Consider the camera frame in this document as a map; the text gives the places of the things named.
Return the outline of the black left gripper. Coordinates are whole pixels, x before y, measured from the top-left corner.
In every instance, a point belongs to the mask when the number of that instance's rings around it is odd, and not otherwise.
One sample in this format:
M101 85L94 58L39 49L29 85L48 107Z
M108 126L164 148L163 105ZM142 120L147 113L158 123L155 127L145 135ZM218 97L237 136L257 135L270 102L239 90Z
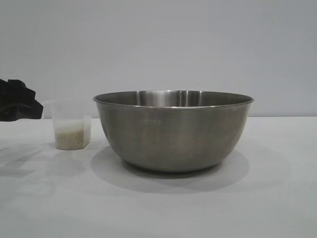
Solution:
M35 99L36 92L17 79L0 81L0 120L41 119L43 105Z

